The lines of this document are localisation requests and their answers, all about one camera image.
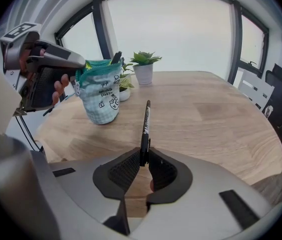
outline black marker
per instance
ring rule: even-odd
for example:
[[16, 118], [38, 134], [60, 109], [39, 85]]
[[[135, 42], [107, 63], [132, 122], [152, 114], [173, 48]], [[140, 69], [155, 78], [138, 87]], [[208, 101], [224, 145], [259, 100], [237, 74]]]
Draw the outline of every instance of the black marker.
[[140, 166], [144, 166], [145, 163], [149, 162], [149, 144], [151, 141], [151, 139], [149, 138], [150, 107], [151, 107], [151, 102], [148, 100], [146, 103], [143, 132], [141, 139]]
[[113, 57], [113, 59], [112, 59], [112, 61], [111, 61], [111, 64], [117, 64], [117, 63], [120, 61], [121, 56], [122, 56], [122, 52], [121, 52], [121, 51], [117, 52], [117, 53], [114, 55], [114, 57]]

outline window frame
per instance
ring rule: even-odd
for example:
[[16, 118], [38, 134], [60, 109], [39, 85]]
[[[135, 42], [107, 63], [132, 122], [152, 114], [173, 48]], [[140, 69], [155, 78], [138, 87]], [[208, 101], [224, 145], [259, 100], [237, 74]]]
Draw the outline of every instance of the window frame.
[[[92, 0], [85, 7], [80, 9], [75, 13], [61, 28], [58, 32], [54, 34], [55, 41], [57, 45], [63, 46], [62, 37], [82, 18], [90, 13], [93, 13], [94, 25], [99, 41], [100, 49], [104, 59], [111, 59], [113, 57], [113, 51], [111, 43], [109, 40], [109, 33], [107, 31], [106, 22], [104, 20], [104, 13], [102, 8], [102, 2], [105, 0]], [[268, 47], [269, 47], [269, 29], [263, 24], [254, 14], [252, 14], [248, 9], [243, 7], [237, 0], [222, 0], [232, 5], [234, 10], [234, 47], [233, 47], [233, 57], [232, 65], [230, 68], [229, 76], [227, 81], [230, 84], [234, 83], [238, 68], [243, 68], [245, 70], [255, 73], [259, 78], [262, 77], [265, 69]], [[241, 60], [242, 53], [242, 43], [243, 43], [243, 26], [242, 26], [242, 15], [248, 18], [252, 23], [254, 23], [258, 28], [260, 28], [264, 33], [264, 45], [262, 60], [260, 68], [256, 68], [253, 65], [246, 63]]]
[[[233, 84], [235, 81], [238, 68], [248, 70], [256, 74], [259, 78], [262, 78], [267, 60], [268, 49], [269, 49], [269, 33], [270, 33], [269, 28], [266, 27], [254, 14], [252, 14], [249, 10], [244, 8], [238, 1], [234, 1], [233, 5], [235, 11], [235, 33], [238, 34], [236, 35], [234, 57], [228, 78], [228, 82], [231, 84]], [[247, 19], [249, 19], [264, 33], [262, 59], [261, 59], [260, 68], [256, 68], [251, 63], [246, 63], [245, 61], [241, 60], [242, 44], [243, 44], [242, 16], [245, 16]]]

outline succulent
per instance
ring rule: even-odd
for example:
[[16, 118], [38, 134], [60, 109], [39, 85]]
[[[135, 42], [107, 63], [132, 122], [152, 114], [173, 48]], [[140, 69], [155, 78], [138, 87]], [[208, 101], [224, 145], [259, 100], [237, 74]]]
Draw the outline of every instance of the succulent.
[[137, 63], [136, 66], [145, 66], [158, 62], [162, 57], [155, 56], [152, 57], [153, 53], [140, 51], [139, 53], [134, 53], [134, 58], [131, 58], [131, 62]]

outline wooden table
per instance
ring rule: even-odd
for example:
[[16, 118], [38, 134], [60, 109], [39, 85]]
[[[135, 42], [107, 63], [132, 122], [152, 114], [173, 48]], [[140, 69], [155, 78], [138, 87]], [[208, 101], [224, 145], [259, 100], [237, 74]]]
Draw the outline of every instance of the wooden table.
[[[146, 101], [151, 101], [151, 146], [219, 164], [256, 186], [273, 204], [282, 199], [282, 145], [250, 100], [209, 72], [155, 72], [122, 102], [117, 118], [93, 124], [78, 97], [62, 102], [39, 128], [36, 140], [49, 162], [92, 159], [139, 147]], [[142, 167], [126, 194], [127, 206], [142, 206], [151, 193], [151, 175]], [[129, 213], [141, 216], [139, 210]]]

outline marker label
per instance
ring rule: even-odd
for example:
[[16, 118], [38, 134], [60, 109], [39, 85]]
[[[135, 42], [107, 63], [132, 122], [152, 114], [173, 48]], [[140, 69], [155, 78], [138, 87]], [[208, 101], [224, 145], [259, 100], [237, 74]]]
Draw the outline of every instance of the marker label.
[[145, 119], [144, 119], [144, 134], [149, 134], [149, 128], [150, 128], [150, 108], [146, 107], [145, 111]]

